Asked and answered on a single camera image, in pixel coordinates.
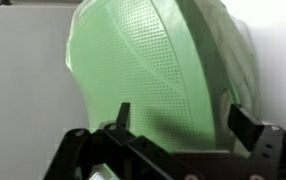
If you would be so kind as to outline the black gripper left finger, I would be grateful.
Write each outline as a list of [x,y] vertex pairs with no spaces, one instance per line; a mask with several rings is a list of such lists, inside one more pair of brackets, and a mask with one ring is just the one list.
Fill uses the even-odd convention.
[[116,122],[120,124],[124,128],[129,127],[130,122],[130,104],[128,102],[124,102],[121,104]]

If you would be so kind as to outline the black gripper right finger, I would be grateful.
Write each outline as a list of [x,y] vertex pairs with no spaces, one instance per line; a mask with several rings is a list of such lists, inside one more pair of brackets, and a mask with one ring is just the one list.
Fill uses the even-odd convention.
[[254,149],[264,129],[264,125],[240,104],[230,106],[228,127],[248,151]]

